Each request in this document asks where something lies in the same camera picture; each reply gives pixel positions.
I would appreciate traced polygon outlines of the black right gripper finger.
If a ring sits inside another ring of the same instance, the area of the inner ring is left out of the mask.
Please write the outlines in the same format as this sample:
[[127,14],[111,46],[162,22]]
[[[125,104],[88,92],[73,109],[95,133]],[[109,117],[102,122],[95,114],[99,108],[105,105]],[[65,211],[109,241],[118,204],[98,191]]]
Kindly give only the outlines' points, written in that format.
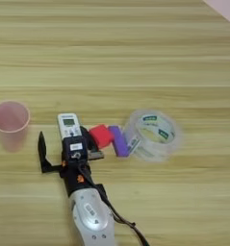
[[60,172],[61,165],[52,165],[46,158],[46,144],[43,132],[38,135],[38,156],[42,173]]
[[89,133],[89,131],[85,127],[81,126],[80,129],[81,129],[81,133],[82,133],[83,138],[87,142],[88,149],[91,152],[98,152],[99,148],[98,148],[98,145],[96,144],[93,136]]

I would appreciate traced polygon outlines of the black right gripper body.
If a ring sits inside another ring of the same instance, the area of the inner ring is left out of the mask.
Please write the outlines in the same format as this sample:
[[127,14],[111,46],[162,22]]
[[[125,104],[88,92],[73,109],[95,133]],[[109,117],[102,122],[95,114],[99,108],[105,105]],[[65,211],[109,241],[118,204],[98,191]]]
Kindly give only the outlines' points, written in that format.
[[102,184],[96,184],[91,177],[89,162],[87,160],[67,159],[63,157],[60,177],[64,180],[67,195],[80,189],[96,188],[105,193]]

